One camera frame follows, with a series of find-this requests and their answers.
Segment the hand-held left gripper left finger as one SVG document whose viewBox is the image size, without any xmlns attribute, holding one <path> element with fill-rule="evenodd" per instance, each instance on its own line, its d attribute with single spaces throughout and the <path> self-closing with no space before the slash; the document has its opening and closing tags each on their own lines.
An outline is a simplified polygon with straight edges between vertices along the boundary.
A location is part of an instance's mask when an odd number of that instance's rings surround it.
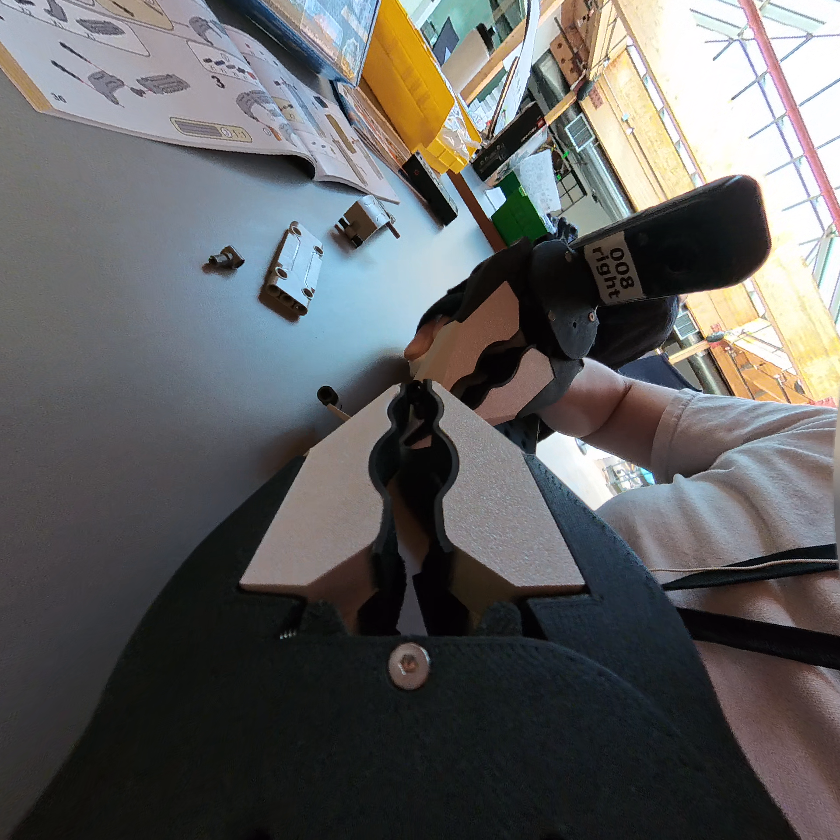
<svg viewBox="0 0 840 840">
<path fill-rule="evenodd" d="M 387 486 L 408 412 L 395 385 L 309 450 L 242 589 L 328 602 L 352 632 L 396 633 L 406 570 Z"/>
</svg>

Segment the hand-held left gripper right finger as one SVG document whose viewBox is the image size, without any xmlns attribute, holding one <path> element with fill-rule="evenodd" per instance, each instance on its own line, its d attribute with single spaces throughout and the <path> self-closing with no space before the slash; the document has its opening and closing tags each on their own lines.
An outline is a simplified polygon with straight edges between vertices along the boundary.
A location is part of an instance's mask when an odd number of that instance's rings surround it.
<svg viewBox="0 0 840 840">
<path fill-rule="evenodd" d="M 526 456 L 441 384 L 427 383 L 433 428 L 452 451 L 454 476 L 435 510 L 448 588 L 476 627 L 498 602 L 579 595 L 585 580 L 532 475 Z"/>
</svg>

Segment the small black grey toy part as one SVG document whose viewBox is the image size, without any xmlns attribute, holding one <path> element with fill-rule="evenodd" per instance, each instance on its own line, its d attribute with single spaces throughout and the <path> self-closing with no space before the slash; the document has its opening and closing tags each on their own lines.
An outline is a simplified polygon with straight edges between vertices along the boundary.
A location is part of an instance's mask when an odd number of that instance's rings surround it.
<svg viewBox="0 0 840 840">
<path fill-rule="evenodd" d="M 431 445 L 438 408 L 438 401 L 429 381 L 414 380 L 406 385 L 404 394 L 397 401 L 399 444 L 408 449 Z"/>
</svg>

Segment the person's right forearm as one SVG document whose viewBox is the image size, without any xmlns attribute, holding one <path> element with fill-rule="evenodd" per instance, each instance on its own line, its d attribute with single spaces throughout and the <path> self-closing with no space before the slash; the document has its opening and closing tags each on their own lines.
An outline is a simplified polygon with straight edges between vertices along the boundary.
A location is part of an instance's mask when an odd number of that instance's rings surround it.
<svg viewBox="0 0 840 840">
<path fill-rule="evenodd" d="M 675 395 L 587 359 L 566 393 L 538 414 L 557 433 L 653 470 L 656 432 Z"/>
</svg>

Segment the person's right hand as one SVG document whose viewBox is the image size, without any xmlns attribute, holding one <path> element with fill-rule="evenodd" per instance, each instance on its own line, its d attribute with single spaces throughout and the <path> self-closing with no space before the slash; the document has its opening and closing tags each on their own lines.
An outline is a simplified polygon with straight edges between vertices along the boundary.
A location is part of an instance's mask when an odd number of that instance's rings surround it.
<svg viewBox="0 0 840 840">
<path fill-rule="evenodd" d="M 426 320 L 416 331 L 412 341 L 405 347 L 403 357 L 407 362 L 421 358 L 432 347 L 438 333 L 450 322 L 451 318 L 438 314 Z"/>
</svg>

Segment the green bin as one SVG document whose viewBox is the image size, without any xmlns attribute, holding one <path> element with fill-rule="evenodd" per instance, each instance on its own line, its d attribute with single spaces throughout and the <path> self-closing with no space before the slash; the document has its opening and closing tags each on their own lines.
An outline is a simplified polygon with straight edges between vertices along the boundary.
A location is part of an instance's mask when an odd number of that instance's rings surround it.
<svg viewBox="0 0 840 840">
<path fill-rule="evenodd" d="M 508 247 L 523 238 L 536 245 L 556 235 L 555 226 L 537 209 L 521 185 L 506 194 L 504 203 L 490 216 L 490 221 Z"/>
</svg>

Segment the grey curved toy part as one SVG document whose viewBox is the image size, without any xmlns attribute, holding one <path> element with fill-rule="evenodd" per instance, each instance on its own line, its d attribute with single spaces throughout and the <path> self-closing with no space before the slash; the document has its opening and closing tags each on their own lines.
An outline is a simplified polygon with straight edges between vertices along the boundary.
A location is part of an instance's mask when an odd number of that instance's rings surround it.
<svg viewBox="0 0 840 840">
<path fill-rule="evenodd" d="M 372 195 L 353 203 L 339 218 L 335 228 L 355 248 L 361 247 L 383 228 L 390 230 L 395 238 L 400 238 L 394 216 L 377 197 Z"/>
</svg>

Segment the black carton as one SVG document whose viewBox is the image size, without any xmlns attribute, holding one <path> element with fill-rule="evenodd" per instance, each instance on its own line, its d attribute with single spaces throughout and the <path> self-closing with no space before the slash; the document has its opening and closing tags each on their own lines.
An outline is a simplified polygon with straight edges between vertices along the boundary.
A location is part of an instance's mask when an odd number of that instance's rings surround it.
<svg viewBox="0 0 840 840">
<path fill-rule="evenodd" d="M 523 114 L 476 155 L 471 166 L 481 181 L 498 181 L 499 170 L 516 165 L 545 141 L 548 132 L 545 119 L 538 117 L 534 124 L 526 124 L 526 116 L 527 113 Z"/>
</svg>

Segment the clear plastic bag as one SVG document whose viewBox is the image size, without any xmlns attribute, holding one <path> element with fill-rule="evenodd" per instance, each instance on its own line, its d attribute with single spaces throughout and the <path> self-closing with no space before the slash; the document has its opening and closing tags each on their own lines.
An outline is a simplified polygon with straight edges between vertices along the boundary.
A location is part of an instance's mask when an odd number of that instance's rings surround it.
<svg viewBox="0 0 840 840">
<path fill-rule="evenodd" d="M 448 152 L 469 162 L 480 149 L 482 137 L 463 105 L 460 99 L 455 100 L 436 140 Z"/>
</svg>

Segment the grey toy panel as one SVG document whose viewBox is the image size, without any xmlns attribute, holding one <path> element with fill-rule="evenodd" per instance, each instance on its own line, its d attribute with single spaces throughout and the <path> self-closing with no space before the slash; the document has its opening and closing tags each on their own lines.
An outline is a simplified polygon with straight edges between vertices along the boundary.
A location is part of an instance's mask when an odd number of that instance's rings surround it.
<svg viewBox="0 0 840 840">
<path fill-rule="evenodd" d="M 258 301 L 288 321 L 306 316 L 317 289 L 323 257 L 321 240 L 293 220 L 269 263 Z"/>
</svg>

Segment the printed manual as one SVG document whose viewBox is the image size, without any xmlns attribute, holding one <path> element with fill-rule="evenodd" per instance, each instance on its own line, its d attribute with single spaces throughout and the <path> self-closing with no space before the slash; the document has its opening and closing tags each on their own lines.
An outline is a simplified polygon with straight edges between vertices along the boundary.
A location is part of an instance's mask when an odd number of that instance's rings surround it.
<svg viewBox="0 0 840 840">
<path fill-rule="evenodd" d="M 422 156 L 409 153 L 388 118 L 361 87 L 341 80 L 332 80 L 331 86 L 351 127 L 391 170 L 398 172 L 406 163 L 426 164 Z"/>
</svg>

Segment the person's white shirt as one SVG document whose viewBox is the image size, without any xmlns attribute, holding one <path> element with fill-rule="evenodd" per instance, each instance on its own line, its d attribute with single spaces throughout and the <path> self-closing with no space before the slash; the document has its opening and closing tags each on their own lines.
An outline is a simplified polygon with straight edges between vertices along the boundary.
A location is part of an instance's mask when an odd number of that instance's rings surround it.
<svg viewBox="0 0 840 840">
<path fill-rule="evenodd" d="M 598 510 L 653 571 L 835 543 L 837 411 L 679 392 L 654 436 L 656 485 Z M 838 671 L 698 643 L 721 708 L 801 838 L 839 835 Z"/>
</svg>

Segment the yellow plastic bin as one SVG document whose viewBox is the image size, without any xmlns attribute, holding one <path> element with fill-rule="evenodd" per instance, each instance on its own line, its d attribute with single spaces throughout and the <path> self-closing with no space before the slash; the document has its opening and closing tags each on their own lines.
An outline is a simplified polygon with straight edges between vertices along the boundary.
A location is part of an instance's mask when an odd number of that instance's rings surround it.
<svg viewBox="0 0 840 840">
<path fill-rule="evenodd" d="M 400 2 L 381 1 L 363 79 L 411 154 L 419 152 L 438 173 L 467 166 L 436 140 L 455 100 L 464 101 Z"/>
</svg>

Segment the blue toy robot box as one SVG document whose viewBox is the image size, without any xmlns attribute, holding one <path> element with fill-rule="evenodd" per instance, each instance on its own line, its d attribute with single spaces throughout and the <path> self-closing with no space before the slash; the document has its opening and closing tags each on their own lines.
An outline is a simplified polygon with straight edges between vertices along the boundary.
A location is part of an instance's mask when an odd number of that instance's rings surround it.
<svg viewBox="0 0 840 840">
<path fill-rule="evenodd" d="M 230 1 L 312 70 L 355 88 L 362 78 L 380 1 Z"/>
</svg>

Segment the instruction booklet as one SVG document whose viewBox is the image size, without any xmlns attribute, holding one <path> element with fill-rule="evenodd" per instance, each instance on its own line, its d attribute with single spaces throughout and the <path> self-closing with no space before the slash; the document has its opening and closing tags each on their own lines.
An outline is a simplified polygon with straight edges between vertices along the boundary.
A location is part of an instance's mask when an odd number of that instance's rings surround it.
<svg viewBox="0 0 840 840">
<path fill-rule="evenodd" d="M 205 2 L 2 1 L 2 69 L 33 108 L 212 151 L 284 155 L 399 199 L 338 105 Z"/>
</svg>

